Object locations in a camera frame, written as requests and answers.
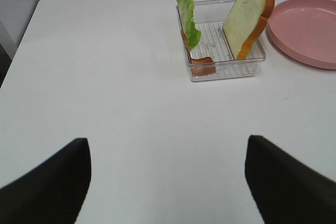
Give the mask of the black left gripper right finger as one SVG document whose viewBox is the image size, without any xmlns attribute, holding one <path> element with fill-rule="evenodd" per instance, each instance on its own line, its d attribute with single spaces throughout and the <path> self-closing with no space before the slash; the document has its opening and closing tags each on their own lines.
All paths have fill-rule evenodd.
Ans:
<svg viewBox="0 0 336 224">
<path fill-rule="evenodd" d="M 263 136 L 248 139 L 245 178 L 264 223 L 335 223 L 335 182 Z"/>
</svg>

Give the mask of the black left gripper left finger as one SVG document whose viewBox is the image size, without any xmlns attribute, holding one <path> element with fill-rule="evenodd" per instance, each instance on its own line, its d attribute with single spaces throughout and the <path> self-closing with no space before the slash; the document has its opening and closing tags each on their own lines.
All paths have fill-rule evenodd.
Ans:
<svg viewBox="0 0 336 224">
<path fill-rule="evenodd" d="M 75 223 L 90 181 L 88 140 L 77 138 L 1 188 L 1 223 Z"/>
</svg>

